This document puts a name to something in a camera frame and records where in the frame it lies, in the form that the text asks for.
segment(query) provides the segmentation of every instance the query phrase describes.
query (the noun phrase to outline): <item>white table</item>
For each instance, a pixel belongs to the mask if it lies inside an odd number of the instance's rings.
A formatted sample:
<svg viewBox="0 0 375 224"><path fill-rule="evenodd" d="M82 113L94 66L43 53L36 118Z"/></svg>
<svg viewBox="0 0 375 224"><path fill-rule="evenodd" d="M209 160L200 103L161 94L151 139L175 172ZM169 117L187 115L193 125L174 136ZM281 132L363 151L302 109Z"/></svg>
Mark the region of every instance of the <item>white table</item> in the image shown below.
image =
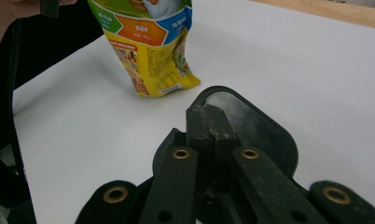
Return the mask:
<svg viewBox="0 0 375 224"><path fill-rule="evenodd" d="M15 91L38 223L73 223L91 194L152 176L154 153L207 87L236 90L286 128L295 179L375 206L375 29L245 0L193 2L187 61L201 85L139 98L104 36Z"/></svg>

